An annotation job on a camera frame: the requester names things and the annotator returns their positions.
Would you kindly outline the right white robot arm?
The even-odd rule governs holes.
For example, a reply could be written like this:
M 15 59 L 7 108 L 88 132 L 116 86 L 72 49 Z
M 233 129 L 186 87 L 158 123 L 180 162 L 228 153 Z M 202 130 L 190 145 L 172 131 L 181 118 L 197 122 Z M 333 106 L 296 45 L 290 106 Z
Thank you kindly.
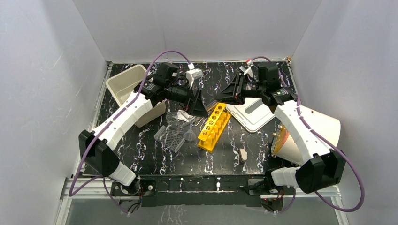
M 250 81 L 242 73 L 214 99 L 219 103 L 243 105 L 246 98 L 260 98 L 289 132 L 299 151 L 297 167 L 282 167 L 267 171 L 265 190 L 277 194 L 283 186 L 300 188 L 309 194 L 340 182 L 345 160 L 331 144 L 312 133 L 302 122 L 298 96 L 281 86 L 279 68 L 274 62 L 257 65 L 258 79 Z

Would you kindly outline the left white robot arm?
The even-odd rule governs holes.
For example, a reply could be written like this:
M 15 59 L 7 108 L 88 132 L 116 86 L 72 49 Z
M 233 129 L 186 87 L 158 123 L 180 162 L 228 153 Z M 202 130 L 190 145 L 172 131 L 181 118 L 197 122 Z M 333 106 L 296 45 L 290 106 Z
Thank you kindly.
M 194 80 L 203 75 L 201 69 L 188 65 L 185 75 L 179 67 L 161 63 L 154 74 L 145 75 L 125 102 L 93 131 L 83 130 L 78 137 L 81 159 L 103 177 L 120 184 L 129 195 L 140 190 L 137 175 L 114 153 L 119 141 L 136 122 L 158 103 L 170 100 L 182 105 L 182 110 L 196 117 L 207 117 L 201 90 L 192 89 Z

